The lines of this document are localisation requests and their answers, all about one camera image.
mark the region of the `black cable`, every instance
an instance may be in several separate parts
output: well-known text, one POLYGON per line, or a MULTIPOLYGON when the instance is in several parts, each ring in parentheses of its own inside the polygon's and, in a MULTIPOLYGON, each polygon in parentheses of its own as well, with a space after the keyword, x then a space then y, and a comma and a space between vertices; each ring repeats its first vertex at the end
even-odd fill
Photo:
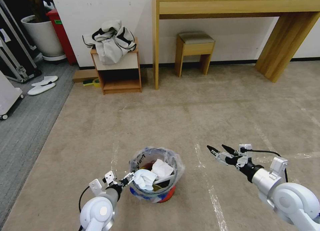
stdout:
MULTIPOLYGON (((80 195, 80 198, 79 198, 79 212, 81 213, 81 198, 83 196, 83 194, 88 190, 89 186, 85 188, 85 190, 82 192, 82 194, 80 195)), ((78 231, 82 231, 83 230, 83 227, 80 225, 80 228, 78 231)))
POLYGON ((89 186, 86 187, 86 189, 85 189, 85 190, 82 192, 82 194, 80 195, 80 198, 79 198, 79 212, 81 212, 81 198, 82 198, 84 192, 88 190, 88 188, 89 188, 89 186))
MULTIPOLYGON (((250 151, 250 152, 256 152, 256 153, 272 153, 272 154, 275 154, 279 157, 281 157, 280 154, 276 153, 276 152, 273 152, 273 151, 265 151, 265 150, 247 150, 247 151, 250 151)), ((287 169, 284 170, 284 176, 286 178, 286 182, 288 182, 288 174, 287 174, 287 169)))

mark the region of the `black baseboard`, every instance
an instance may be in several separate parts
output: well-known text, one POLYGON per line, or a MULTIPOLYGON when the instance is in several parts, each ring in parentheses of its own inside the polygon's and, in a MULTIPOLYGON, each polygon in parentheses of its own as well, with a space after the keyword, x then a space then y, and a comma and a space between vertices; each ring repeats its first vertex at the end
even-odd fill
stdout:
MULTIPOLYGON (((320 57, 301 57, 293 58, 291 61, 320 61, 320 57)), ((231 64, 252 64, 257 60, 232 60, 232 61, 211 61, 210 65, 231 65, 231 64)), ((184 62, 183 67, 197 67, 198 62, 184 62)), ((152 68, 152 64, 140 64, 141 68, 152 68)), ((174 67, 174 63, 159 63, 159 67, 174 67)), ((80 70, 94 69, 94 66, 79 67, 80 70)))
POLYGON ((85 69, 94 69, 94 66, 84 66, 84 67, 79 66, 79 70, 85 70, 85 69))

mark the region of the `plastic bag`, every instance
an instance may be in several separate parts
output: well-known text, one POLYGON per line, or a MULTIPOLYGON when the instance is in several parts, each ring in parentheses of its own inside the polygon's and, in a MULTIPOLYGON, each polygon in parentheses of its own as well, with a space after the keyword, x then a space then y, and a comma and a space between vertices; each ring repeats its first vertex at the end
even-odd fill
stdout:
POLYGON ((129 161, 129 172, 135 172, 141 168, 150 169, 157 159, 161 159, 162 161, 166 162, 171 167, 173 167, 174 176, 173 178, 171 178, 168 186, 160 188, 156 191, 140 189, 137 184, 132 182, 130 184, 130 191, 134 196, 136 196, 140 200, 145 199, 152 203, 161 201, 167 196, 168 192, 176 185, 176 183, 181 178, 184 172, 185 166, 182 163, 179 154, 166 148, 154 147, 147 147, 137 152, 133 156, 133 159, 129 161))

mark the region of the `white cloth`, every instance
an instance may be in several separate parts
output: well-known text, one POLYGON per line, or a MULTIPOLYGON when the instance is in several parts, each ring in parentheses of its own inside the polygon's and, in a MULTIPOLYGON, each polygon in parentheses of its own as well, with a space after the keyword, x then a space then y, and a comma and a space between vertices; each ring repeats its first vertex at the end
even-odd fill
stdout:
POLYGON ((161 159, 157 159, 152 165, 151 172, 155 173, 160 179, 169 176, 173 172, 173 167, 165 163, 161 159))
POLYGON ((96 46, 99 60, 103 65, 116 64, 137 46, 133 34, 121 25, 121 20, 106 21, 95 33, 82 35, 82 39, 87 47, 96 46))
POLYGON ((134 182, 139 186, 139 188, 144 190, 153 190, 153 182, 157 175, 146 169, 139 169, 134 173, 134 182))

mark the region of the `white flower pot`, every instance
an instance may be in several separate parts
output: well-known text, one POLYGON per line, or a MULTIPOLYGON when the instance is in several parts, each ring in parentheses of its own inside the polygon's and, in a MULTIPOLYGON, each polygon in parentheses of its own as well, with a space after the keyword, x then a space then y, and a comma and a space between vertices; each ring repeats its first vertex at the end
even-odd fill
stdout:
POLYGON ((33 19, 35 19, 35 16, 31 15, 22 18, 21 22, 36 44, 36 47, 42 53, 43 59, 57 61, 66 58, 51 21, 29 23, 33 19))

